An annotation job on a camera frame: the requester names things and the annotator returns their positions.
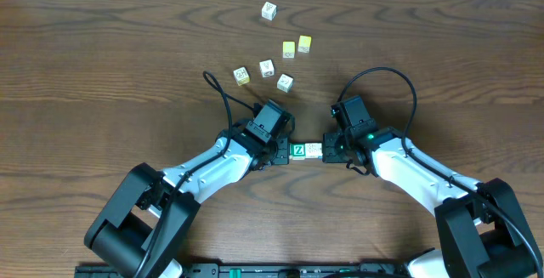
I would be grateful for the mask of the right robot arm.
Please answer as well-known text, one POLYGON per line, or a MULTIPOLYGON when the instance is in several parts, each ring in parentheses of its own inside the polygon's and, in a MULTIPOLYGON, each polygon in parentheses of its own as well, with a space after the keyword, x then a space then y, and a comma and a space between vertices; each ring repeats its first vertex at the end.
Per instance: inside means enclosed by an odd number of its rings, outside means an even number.
POLYGON ((543 275, 542 255, 509 184, 481 182, 437 162, 396 129, 378 127, 359 96, 338 101, 331 114, 338 130, 324 136, 323 161, 395 184, 435 218, 440 247, 405 262, 403 274, 543 275))

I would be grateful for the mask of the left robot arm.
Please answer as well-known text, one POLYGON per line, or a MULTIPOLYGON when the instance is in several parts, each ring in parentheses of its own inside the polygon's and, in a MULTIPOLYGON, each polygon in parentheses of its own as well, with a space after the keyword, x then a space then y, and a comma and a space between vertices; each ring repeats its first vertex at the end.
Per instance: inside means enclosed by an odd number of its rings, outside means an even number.
POLYGON ((254 119, 223 130, 214 145, 176 167, 134 167, 84 236, 122 277, 180 277, 176 256, 201 204, 251 171, 286 164, 292 115, 268 101, 254 119))

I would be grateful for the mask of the white block red side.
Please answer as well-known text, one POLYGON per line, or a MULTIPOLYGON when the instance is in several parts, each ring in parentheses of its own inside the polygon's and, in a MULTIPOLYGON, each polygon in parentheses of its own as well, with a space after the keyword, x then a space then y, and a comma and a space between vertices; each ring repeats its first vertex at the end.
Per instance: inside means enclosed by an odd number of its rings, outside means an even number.
POLYGON ((306 159, 321 159, 323 156, 322 143, 305 143, 306 159))

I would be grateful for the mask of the green Z block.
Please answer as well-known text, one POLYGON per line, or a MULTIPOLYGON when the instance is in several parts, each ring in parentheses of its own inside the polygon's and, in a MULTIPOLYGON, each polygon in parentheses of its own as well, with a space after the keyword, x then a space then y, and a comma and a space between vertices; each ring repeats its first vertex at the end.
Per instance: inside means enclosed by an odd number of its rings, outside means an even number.
POLYGON ((289 156, 291 160, 304 160, 306 158, 305 144, 290 144, 289 156))

